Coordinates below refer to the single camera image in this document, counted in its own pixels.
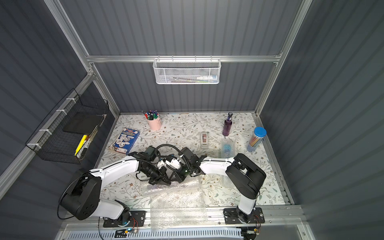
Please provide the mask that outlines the clear tape dispenser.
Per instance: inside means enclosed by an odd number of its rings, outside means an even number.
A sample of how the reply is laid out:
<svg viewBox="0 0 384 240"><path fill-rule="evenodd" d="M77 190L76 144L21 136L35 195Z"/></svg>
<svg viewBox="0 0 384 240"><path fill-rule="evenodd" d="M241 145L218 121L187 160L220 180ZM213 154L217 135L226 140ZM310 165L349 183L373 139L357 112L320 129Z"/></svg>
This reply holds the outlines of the clear tape dispenser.
<svg viewBox="0 0 384 240"><path fill-rule="evenodd" d="M202 149L207 149L209 147L208 133L207 132L201 132L200 143L201 143Z"/></svg>

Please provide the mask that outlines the clear bubble wrap sheet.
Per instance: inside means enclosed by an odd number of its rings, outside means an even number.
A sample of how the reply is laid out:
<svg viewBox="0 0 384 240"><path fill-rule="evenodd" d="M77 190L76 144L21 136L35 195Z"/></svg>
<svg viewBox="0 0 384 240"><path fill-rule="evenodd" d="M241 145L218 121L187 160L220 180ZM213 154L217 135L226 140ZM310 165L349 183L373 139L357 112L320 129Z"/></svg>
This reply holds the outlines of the clear bubble wrap sheet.
<svg viewBox="0 0 384 240"><path fill-rule="evenodd" d="M235 143L227 138L224 137L221 139L221 158L228 159L233 158L235 156Z"/></svg>
<svg viewBox="0 0 384 240"><path fill-rule="evenodd" d="M196 226L208 219L204 193L198 178L186 178L170 186L145 185L150 198L151 229L154 232L180 226Z"/></svg>

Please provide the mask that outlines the purple bottle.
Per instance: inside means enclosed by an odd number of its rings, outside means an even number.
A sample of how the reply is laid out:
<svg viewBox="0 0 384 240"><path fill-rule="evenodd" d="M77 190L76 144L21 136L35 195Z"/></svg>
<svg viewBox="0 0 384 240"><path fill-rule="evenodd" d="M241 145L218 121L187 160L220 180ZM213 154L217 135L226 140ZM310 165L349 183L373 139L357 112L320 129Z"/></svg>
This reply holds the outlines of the purple bottle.
<svg viewBox="0 0 384 240"><path fill-rule="evenodd" d="M226 120L224 121L222 134L225 137L227 137L230 134L232 124L233 124L232 117L233 117L233 113L229 112Z"/></svg>

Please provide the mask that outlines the blue glass bottle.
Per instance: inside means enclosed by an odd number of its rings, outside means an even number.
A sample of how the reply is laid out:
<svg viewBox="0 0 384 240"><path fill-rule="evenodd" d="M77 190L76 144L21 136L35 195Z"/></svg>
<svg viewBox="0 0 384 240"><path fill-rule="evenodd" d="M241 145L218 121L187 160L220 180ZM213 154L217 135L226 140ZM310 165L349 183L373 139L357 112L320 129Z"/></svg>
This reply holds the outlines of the blue glass bottle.
<svg viewBox="0 0 384 240"><path fill-rule="evenodd" d="M232 158L234 157L234 149L232 144L223 144L222 145L222 158Z"/></svg>

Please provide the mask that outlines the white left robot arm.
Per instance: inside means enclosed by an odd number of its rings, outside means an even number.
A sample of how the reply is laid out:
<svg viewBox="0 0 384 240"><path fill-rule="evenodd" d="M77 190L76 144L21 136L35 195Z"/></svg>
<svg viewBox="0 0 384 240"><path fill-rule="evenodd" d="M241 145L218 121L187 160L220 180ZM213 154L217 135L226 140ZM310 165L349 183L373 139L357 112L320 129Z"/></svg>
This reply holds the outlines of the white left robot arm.
<svg viewBox="0 0 384 240"><path fill-rule="evenodd" d="M166 167L159 167L154 162L159 153L156 148L150 146L144 152L129 153L120 161L80 175L64 191L59 206L78 220L99 217L127 225L131 221L130 208L119 200L101 198L101 191L121 177L138 171L149 178L151 185L169 186L171 180L167 176Z"/></svg>

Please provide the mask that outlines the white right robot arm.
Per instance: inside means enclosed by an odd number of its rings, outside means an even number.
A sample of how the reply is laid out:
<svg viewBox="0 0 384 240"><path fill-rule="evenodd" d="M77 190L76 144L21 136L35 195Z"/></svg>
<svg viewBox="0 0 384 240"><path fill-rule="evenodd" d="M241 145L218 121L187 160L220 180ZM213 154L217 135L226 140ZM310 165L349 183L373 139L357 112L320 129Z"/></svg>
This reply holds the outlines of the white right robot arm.
<svg viewBox="0 0 384 240"><path fill-rule="evenodd" d="M191 177L216 174L227 176L240 192L240 202L236 208L237 218L241 223L249 223L254 217L254 207L261 191L266 173L244 154L232 158L212 158L197 156L188 148L176 155L170 155L173 168L181 167L182 173Z"/></svg>

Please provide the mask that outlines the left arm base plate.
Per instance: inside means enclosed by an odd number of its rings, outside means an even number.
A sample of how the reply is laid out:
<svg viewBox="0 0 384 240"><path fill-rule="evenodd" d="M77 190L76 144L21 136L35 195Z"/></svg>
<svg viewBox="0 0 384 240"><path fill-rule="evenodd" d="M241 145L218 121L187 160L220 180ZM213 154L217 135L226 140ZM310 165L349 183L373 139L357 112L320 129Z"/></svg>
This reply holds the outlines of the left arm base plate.
<svg viewBox="0 0 384 240"><path fill-rule="evenodd" d="M123 211L122 215L116 219L104 218L104 228L127 228L127 227L143 227L146 219L146 211Z"/></svg>

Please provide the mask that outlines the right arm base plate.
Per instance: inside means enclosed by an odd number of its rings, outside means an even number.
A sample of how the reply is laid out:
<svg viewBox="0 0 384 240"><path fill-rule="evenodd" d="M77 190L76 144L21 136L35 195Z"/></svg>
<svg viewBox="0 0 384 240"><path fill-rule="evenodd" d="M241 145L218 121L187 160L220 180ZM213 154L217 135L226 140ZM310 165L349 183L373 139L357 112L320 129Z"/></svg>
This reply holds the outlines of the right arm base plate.
<svg viewBox="0 0 384 240"><path fill-rule="evenodd" d="M225 223L235 224L264 224L265 218L261 208L253 208L249 215L243 213L239 208L225 208L223 210Z"/></svg>

